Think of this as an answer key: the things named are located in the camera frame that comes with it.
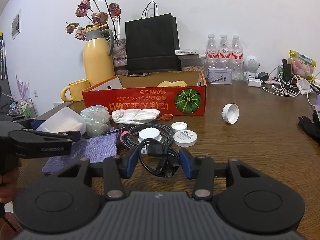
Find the yellow plush object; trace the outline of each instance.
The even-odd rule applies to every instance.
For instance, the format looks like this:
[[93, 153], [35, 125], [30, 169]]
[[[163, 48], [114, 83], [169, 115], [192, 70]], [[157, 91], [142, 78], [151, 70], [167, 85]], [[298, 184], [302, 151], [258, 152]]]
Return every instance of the yellow plush object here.
[[187, 83], [185, 83], [184, 81], [176, 81], [176, 82], [169, 82], [169, 81], [163, 81], [161, 82], [158, 87], [187, 87]]

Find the red and white label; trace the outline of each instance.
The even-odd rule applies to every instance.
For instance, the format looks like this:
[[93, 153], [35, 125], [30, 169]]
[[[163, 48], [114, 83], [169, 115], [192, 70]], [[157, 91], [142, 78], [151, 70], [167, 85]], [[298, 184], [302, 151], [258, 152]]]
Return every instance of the red and white label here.
[[241, 50], [233, 50], [231, 54], [232, 54], [231, 58], [234, 58], [234, 59], [242, 59], [243, 58], [243, 54], [242, 54]]
[[207, 57], [208, 58], [217, 58], [218, 55], [219, 54], [218, 54], [217, 50], [207, 49]]
[[230, 58], [231, 57], [230, 49], [221, 49], [219, 51], [219, 57], [221, 57], [221, 58]]

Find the human hand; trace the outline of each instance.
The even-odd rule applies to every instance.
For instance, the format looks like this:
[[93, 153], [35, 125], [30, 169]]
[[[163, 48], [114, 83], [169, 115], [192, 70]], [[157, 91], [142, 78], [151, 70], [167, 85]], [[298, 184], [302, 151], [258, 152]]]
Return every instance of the human hand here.
[[19, 178], [19, 168], [15, 167], [12, 171], [0, 175], [0, 202], [8, 203], [12, 201], [17, 192], [17, 180]]

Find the purple towel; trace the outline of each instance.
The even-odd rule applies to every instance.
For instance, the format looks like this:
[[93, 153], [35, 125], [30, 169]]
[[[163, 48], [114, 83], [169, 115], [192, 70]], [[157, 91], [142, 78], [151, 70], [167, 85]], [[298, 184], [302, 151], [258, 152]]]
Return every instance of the purple towel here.
[[50, 157], [42, 168], [42, 172], [45, 174], [55, 173], [81, 158], [88, 158], [91, 163], [98, 163], [107, 157], [115, 156], [117, 154], [117, 135], [118, 133], [115, 132], [96, 138], [81, 139], [72, 145], [70, 155]]

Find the white charger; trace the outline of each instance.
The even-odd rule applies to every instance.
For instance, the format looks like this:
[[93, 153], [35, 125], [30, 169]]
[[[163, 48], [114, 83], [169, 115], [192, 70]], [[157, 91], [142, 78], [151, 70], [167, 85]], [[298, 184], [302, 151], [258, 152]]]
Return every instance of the white charger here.
[[248, 86], [259, 88], [261, 87], [261, 80], [257, 78], [249, 78]]

